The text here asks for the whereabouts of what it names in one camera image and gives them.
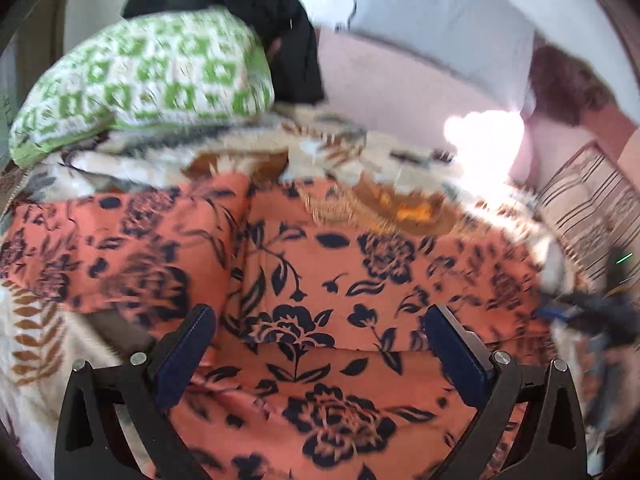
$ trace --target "orange floral blanket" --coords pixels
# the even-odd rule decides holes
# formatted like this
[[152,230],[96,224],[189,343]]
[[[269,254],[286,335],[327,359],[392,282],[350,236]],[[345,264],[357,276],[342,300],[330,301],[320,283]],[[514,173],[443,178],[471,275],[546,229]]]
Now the orange floral blanket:
[[[333,183],[302,185],[323,196]],[[474,414],[422,334],[431,304],[492,349],[551,358],[524,245],[498,230],[318,226],[296,186],[258,189],[237,173],[21,205],[0,274],[68,309],[115,309],[156,337],[212,306],[218,332],[170,418],[215,479],[427,478]]]

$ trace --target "black garment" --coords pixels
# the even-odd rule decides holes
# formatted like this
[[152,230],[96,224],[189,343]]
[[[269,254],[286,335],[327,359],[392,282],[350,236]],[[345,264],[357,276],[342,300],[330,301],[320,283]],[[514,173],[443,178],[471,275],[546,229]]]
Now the black garment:
[[277,38],[282,40],[270,62],[276,101],[314,104],[324,99],[316,34],[299,0],[129,0],[122,17],[215,5],[253,27],[265,50]]

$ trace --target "striped fabric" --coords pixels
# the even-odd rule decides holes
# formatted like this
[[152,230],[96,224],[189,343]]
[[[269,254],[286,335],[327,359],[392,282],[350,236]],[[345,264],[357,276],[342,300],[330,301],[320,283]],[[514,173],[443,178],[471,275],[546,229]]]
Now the striped fabric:
[[640,196],[595,142],[581,148],[540,193],[539,211],[582,271],[590,290],[606,286],[612,244],[633,255],[628,285],[640,298]]

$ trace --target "bolt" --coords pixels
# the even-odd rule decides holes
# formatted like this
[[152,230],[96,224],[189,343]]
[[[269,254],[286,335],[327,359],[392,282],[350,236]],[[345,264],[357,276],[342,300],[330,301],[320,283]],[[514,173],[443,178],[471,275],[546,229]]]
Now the bolt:
[[565,372],[569,369],[569,365],[562,361],[562,359],[554,359],[554,368],[559,372]]
[[494,361],[501,365],[508,365],[511,362],[511,356],[507,352],[497,351],[494,353]]
[[71,365],[71,367],[75,372],[79,372],[84,368],[85,364],[86,364],[86,361],[84,359],[76,359],[74,363]]
[[146,354],[144,352],[136,352],[131,356],[131,359],[129,361],[134,366],[140,366],[146,363]]

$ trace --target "bright light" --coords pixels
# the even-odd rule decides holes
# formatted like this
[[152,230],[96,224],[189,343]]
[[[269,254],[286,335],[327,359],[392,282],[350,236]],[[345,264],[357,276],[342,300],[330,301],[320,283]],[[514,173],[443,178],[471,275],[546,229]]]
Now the bright light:
[[482,193],[507,181],[523,135],[520,114],[504,110],[453,116],[444,124],[445,138],[458,149],[465,187]]

